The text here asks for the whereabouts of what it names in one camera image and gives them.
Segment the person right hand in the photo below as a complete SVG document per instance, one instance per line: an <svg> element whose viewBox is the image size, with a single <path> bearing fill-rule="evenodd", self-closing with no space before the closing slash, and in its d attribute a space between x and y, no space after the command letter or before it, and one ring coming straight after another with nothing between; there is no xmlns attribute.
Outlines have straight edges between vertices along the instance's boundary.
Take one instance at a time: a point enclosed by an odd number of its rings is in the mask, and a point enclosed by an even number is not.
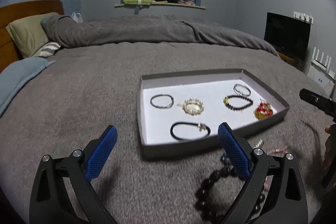
<svg viewBox="0 0 336 224"><path fill-rule="evenodd" d="M331 165L335 154L336 154L336 125L333 124L331 126L328 126L325 128L325 132L329 134L329 137L327 138L325 142L325 156L323 161L323 169L327 170L329 166Z"/></svg>

